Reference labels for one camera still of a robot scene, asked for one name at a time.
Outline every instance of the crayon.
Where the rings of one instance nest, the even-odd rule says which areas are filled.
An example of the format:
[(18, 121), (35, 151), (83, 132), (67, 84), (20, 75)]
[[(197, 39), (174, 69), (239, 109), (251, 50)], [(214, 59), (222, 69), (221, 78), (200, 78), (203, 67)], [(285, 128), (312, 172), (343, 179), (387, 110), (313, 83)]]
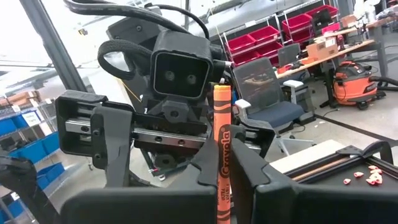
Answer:
[(216, 85), (214, 87), (214, 138), (220, 150), (218, 163), (218, 206), (217, 224), (231, 223), (231, 201), (229, 183), (229, 154), (231, 135), (231, 87)]

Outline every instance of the orange crayon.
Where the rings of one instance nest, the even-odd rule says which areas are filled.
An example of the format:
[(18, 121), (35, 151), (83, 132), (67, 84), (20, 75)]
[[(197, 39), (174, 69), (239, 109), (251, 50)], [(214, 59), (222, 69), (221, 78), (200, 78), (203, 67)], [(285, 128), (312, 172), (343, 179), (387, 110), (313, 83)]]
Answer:
[(231, 223), (229, 184), (229, 154), (231, 144), (231, 87), (214, 87), (214, 138), (220, 149), (218, 163), (217, 224)]

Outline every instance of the black plastic housing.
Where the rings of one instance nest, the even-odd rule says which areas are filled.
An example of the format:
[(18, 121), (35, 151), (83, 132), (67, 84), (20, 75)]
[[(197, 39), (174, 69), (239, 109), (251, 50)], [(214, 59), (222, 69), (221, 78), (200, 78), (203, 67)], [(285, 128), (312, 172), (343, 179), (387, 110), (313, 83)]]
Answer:
[(160, 97), (203, 98), (213, 72), (210, 41), (175, 31), (161, 32), (151, 57), (151, 87)]

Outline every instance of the metal frame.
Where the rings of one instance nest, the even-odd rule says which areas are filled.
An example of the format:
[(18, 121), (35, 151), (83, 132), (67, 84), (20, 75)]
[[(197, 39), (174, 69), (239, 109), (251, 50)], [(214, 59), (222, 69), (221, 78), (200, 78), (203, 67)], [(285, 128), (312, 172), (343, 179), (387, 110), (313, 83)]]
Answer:
[(44, 48), (67, 90), (87, 92), (75, 65), (73, 64), (56, 28), (41, 0), (20, 0), (30, 22), (41, 36)]

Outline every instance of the camera lens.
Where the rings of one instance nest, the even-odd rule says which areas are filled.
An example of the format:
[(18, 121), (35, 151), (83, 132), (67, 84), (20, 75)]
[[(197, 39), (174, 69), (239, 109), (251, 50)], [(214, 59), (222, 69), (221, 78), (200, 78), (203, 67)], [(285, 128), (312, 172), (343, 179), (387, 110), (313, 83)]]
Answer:
[(196, 82), (197, 82), (197, 77), (194, 76), (194, 75), (189, 75), (189, 76), (187, 77), (187, 82), (188, 82), (188, 84), (190, 84), (190, 85), (194, 85), (194, 84), (196, 84)]
[(174, 78), (175, 78), (174, 72), (167, 71), (164, 73), (164, 76), (165, 76), (166, 80), (174, 81)]

